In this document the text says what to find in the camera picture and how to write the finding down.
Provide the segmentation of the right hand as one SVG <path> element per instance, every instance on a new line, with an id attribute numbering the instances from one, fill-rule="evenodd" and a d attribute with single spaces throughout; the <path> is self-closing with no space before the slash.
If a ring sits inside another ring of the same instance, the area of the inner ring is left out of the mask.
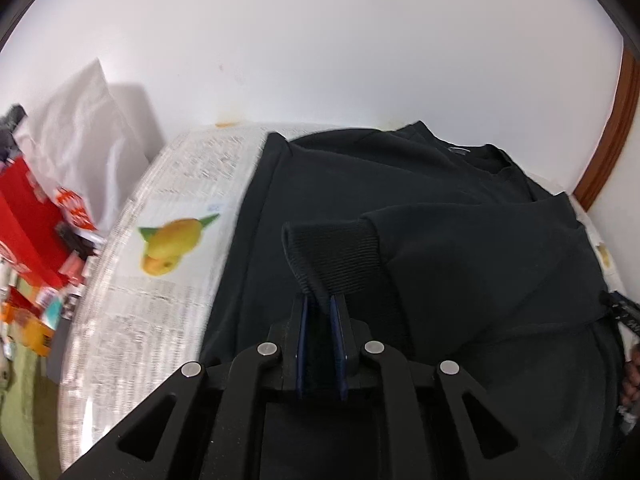
<path id="1" fill-rule="evenodd" d="M 631 348 L 625 370 L 626 376 L 623 380 L 623 393 L 620 400 L 623 406 L 631 406 L 639 400 L 640 396 L 640 347 L 638 344 Z"/>

